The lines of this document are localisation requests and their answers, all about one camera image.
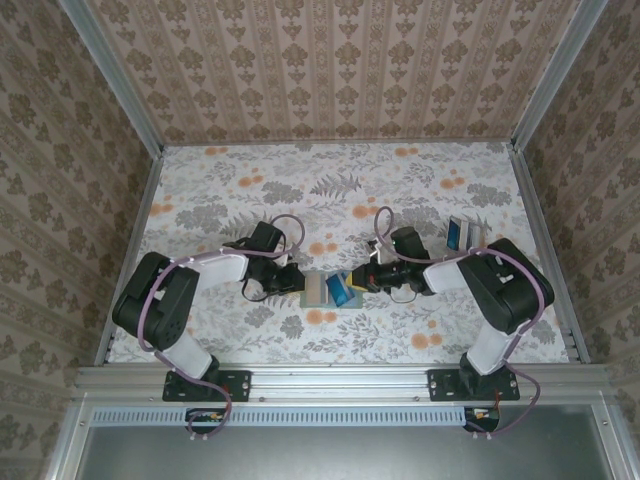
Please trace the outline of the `mint green card holder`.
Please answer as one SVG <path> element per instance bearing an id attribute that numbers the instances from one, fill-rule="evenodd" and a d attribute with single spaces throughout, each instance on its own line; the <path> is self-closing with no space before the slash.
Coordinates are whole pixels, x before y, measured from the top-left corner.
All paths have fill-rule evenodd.
<path id="1" fill-rule="evenodd" d="M 345 273 L 348 274 L 348 271 L 345 270 L 337 270 L 337 271 L 331 271 L 331 272 L 326 272 L 326 271 L 307 271 L 304 273 L 305 278 L 307 278 L 310 274 L 313 273 L 322 273 L 324 275 L 324 279 L 326 280 L 327 277 L 331 274 L 337 273 L 343 271 Z M 354 291 L 355 293 L 355 298 L 352 299 L 349 303 L 347 303 L 346 305 L 342 306 L 342 307 L 336 307 L 335 304 L 333 303 L 333 301 L 331 300 L 331 298 L 329 297 L 328 291 L 327 291 L 327 287 L 326 287 L 326 303 L 323 305 L 317 305 L 317 306 L 309 306 L 306 302 L 306 296 L 305 296 L 305 290 L 301 293 L 301 299 L 300 299 L 300 306 L 302 308 L 338 308 L 338 309 L 359 309 L 363 306 L 363 293 L 361 292 L 357 292 Z"/>

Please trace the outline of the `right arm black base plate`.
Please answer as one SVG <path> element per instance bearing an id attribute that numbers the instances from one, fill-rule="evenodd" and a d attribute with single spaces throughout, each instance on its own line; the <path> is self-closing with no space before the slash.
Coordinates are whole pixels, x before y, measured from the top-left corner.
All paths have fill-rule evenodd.
<path id="1" fill-rule="evenodd" d="M 520 399 L 516 376 L 505 367 L 490 375 L 473 370 L 433 369 L 427 372 L 430 400 L 444 401 L 505 401 Z"/>

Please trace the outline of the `grey metal panel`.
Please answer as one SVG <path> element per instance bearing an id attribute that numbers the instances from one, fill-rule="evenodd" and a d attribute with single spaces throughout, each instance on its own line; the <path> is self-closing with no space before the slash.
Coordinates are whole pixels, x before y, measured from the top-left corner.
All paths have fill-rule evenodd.
<path id="1" fill-rule="evenodd" d="M 461 427 L 91 431 L 78 480 L 613 480 L 582 407 L 537 407 L 491 439 Z"/>

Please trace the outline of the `right aluminium corner post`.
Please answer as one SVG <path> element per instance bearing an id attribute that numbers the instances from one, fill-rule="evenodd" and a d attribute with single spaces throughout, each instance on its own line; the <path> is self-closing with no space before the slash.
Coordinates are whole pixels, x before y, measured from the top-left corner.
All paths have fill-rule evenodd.
<path id="1" fill-rule="evenodd" d="M 514 130 L 511 143 L 515 151 L 522 151 L 531 140 L 607 2 L 580 1 Z"/>

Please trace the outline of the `left aluminium side rail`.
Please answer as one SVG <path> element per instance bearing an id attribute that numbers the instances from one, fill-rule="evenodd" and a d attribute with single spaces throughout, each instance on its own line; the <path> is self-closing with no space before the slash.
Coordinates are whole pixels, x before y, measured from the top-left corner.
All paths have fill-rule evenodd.
<path id="1" fill-rule="evenodd" d="M 114 311 L 116 302 L 121 294 L 122 290 L 126 286 L 130 276 L 135 270 L 137 254 L 140 249 L 142 238 L 144 235 L 144 229 L 147 223 L 147 219 L 151 210 L 154 195 L 160 181 L 160 175 L 163 167 L 163 152 L 153 159 L 149 176 L 146 181 L 141 203 L 136 215 L 136 219 L 132 228 L 129 244 L 126 250 L 126 254 L 123 260 L 122 268 L 116 283 L 114 294 L 111 300 L 111 304 L 107 313 L 106 322 L 103 333 L 100 338 L 100 343 L 94 358 L 94 366 L 102 366 L 105 364 L 108 357 L 110 345 L 116 331 L 116 325 L 112 320 L 112 313 Z"/>

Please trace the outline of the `left aluminium corner post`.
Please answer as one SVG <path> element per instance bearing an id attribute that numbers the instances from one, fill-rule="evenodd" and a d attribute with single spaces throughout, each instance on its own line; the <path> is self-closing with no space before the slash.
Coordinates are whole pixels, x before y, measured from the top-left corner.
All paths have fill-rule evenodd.
<path id="1" fill-rule="evenodd" d="M 123 63 L 110 46 L 99 22 L 85 0 L 59 0 L 95 64 L 126 113 L 140 141 L 153 160 L 162 155 L 164 141 L 136 93 Z"/>

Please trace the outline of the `left black connector box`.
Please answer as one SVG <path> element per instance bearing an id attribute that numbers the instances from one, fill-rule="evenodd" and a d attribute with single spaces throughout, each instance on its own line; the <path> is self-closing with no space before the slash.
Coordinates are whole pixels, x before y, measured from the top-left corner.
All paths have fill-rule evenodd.
<path id="1" fill-rule="evenodd" d="M 223 422 L 226 416 L 225 408 L 194 408 L 185 413 L 185 428 L 195 436 L 210 436 Z"/>

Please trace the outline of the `right aluminium side rail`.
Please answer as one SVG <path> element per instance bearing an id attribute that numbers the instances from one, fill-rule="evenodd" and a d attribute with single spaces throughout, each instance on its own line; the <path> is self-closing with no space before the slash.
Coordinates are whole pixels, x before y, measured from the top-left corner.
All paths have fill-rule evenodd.
<path id="1" fill-rule="evenodd" d="M 535 186 L 525 157 L 514 147 L 510 151 L 514 175 L 518 182 L 524 208 L 526 210 L 532 236 L 534 238 L 543 273 L 555 292 L 553 304 L 569 361 L 589 364 L 590 355 L 571 301 L 560 263 L 558 261 L 549 230 L 546 225 Z"/>

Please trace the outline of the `right black connector box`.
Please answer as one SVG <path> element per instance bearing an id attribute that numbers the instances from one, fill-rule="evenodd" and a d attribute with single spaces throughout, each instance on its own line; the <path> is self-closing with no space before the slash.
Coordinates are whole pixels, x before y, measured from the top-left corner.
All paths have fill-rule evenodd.
<path id="1" fill-rule="evenodd" d="M 492 433 L 500 422 L 500 410 L 498 407 L 465 407 L 465 425 L 463 428 L 471 433 Z"/>

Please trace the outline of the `aluminium front frame rail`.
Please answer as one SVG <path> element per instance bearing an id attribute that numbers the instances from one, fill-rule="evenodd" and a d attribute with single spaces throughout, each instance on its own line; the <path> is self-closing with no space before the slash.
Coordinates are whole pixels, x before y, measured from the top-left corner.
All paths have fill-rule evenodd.
<path id="1" fill-rule="evenodd" d="M 429 403 L 428 372 L 438 364 L 228 364 L 252 373 L 249 406 L 398 406 Z M 615 399 L 602 365 L 516 364 L 536 380 L 541 405 L 607 403 Z M 161 402 L 167 369 L 159 363 L 115 363 L 79 370 L 71 401 L 141 406 Z"/>

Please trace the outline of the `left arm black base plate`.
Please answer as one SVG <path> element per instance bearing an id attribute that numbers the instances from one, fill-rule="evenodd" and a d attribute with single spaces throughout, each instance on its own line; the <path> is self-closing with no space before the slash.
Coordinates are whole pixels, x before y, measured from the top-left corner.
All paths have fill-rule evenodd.
<path id="1" fill-rule="evenodd" d="M 249 370 L 217 370 L 207 373 L 203 381 L 225 390 L 232 401 L 247 402 L 251 390 L 252 372 Z M 176 372 L 168 372 L 162 393 L 165 402 L 224 402 L 224 396 L 206 386 L 196 385 Z"/>

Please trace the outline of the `aluminium corner post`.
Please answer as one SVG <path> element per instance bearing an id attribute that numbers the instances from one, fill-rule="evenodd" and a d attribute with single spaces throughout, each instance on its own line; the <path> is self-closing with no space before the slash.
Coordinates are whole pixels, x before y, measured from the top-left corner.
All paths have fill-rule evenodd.
<path id="1" fill-rule="evenodd" d="M 136 93 L 123 63 L 110 46 L 99 22 L 85 0 L 59 0 L 95 64 L 126 113 L 140 141 L 153 160 L 162 155 L 164 141 Z"/>
<path id="2" fill-rule="evenodd" d="M 580 1 L 514 130 L 511 143 L 515 151 L 522 151 L 531 140 L 607 2 Z"/>

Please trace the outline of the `black connector box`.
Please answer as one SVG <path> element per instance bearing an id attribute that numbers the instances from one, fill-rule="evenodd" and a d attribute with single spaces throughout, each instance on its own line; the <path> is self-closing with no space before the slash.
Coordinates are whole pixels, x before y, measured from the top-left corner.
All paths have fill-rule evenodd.
<path id="1" fill-rule="evenodd" d="M 185 428 L 195 436 L 210 436 L 223 422 L 226 416 L 225 408 L 194 408 L 185 413 Z"/>
<path id="2" fill-rule="evenodd" d="M 500 410 L 498 407 L 465 407 L 465 425 L 463 428 L 471 433 L 492 433 L 500 422 Z"/>

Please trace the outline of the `aluminium side rail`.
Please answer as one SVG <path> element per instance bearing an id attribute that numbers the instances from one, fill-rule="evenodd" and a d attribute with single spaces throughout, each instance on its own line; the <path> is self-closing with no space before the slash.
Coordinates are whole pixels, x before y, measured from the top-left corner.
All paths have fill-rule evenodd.
<path id="1" fill-rule="evenodd" d="M 135 270 L 137 254 L 140 249 L 142 238 L 144 235 L 144 229 L 147 223 L 147 219 L 151 210 L 154 195 L 160 181 L 160 175 L 163 167 L 163 152 L 153 159 L 149 176 L 146 181 L 141 203 L 136 215 L 136 219 L 132 228 L 129 244 L 126 250 L 126 254 L 123 260 L 122 268 L 116 283 L 114 294 L 111 300 L 111 304 L 107 313 L 106 322 L 103 333 L 100 338 L 100 343 L 94 358 L 94 366 L 102 366 L 105 364 L 108 357 L 110 345 L 116 331 L 116 325 L 112 320 L 112 313 L 114 311 L 116 302 L 121 294 L 122 290 L 126 286 L 130 276 Z"/>
<path id="2" fill-rule="evenodd" d="M 534 238 L 543 273 L 555 292 L 553 304 L 569 361 L 589 364 L 590 355 L 571 301 L 560 263 L 558 261 L 549 230 L 546 225 L 535 186 L 525 157 L 514 147 L 510 151 L 514 175 L 518 182 L 524 208 L 526 210 L 532 236 Z"/>

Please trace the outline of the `floral table cover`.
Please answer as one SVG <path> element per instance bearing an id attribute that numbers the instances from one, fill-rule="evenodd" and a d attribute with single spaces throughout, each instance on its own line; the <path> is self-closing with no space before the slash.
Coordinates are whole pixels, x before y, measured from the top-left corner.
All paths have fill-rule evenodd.
<path id="1" fill-rule="evenodd" d="M 165 152 L 141 251 L 211 251 L 274 221 L 304 271 L 365 262 L 387 225 L 411 226 L 433 257 L 449 218 L 538 251 L 503 143 L 347 143 L 174 147 Z M 367 295 L 359 309 L 302 308 L 228 283 L 195 299 L 187 331 L 224 363 L 455 363 L 483 322 L 468 291 Z"/>

